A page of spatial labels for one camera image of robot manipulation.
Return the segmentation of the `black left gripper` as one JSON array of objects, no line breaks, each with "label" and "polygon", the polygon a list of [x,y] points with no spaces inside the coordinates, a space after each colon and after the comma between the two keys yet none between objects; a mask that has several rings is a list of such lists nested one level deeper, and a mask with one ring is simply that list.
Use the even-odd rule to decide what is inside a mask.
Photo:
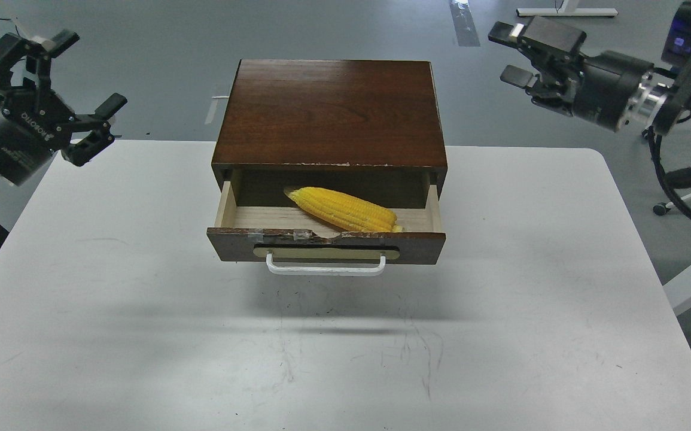
[{"label": "black left gripper", "polygon": [[[51,90],[51,62],[80,36],[64,29],[52,38],[0,38],[0,179],[22,185],[54,152],[83,166],[108,148],[115,137],[112,117],[127,104],[113,93],[93,114],[76,114]],[[25,60],[27,76],[17,90],[13,68]]]}]

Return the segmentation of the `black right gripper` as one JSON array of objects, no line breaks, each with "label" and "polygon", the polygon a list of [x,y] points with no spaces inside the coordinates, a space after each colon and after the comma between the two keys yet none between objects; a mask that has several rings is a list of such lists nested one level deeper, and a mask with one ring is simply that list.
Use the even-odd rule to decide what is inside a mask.
[{"label": "black right gripper", "polygon": [[615,51],[583,55],[586,36],[583,30],[541,16],[515,25],[496,22],[488,32],[488,40],[512,47],[535,68],[544,69],[533,74],[507,65],[502,82],[524,90],[536,106],[616,132],[654,63]]}]

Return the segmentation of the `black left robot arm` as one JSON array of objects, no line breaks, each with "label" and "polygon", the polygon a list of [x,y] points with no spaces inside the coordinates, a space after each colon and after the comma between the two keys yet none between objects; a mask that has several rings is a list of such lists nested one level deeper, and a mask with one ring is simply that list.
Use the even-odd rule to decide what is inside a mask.
[{"label": "black left robot arm", "polygon": [[[123,95],[77,114],[51,87],[53,59],[79,38],[67,29],[50,39],[0,38],[0,180],[22,185],[57,152],[83,166],[115,141],[112,118],[127,103]],[[0,225],[0,247],[6,236]]]}]

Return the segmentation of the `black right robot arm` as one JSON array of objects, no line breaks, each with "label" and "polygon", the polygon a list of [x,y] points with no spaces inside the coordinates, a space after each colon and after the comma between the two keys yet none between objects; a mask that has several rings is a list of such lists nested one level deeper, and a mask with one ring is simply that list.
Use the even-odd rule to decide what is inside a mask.
[{"label": "black right robot arm", "polygon": [[[657,135],[668,134],[683,112],[691,114],[691,2],[683,2],[671,22],[660,56],[667,70],[615,51],[583,54],[586,33],[547,17],[496,22],[488,39],[519,51],[536,68],[532,74],[509,65],[500,77],[536,106],[612,131],[635,120]],[[691,168],[669,177],[678,188],[691,187]]]}]

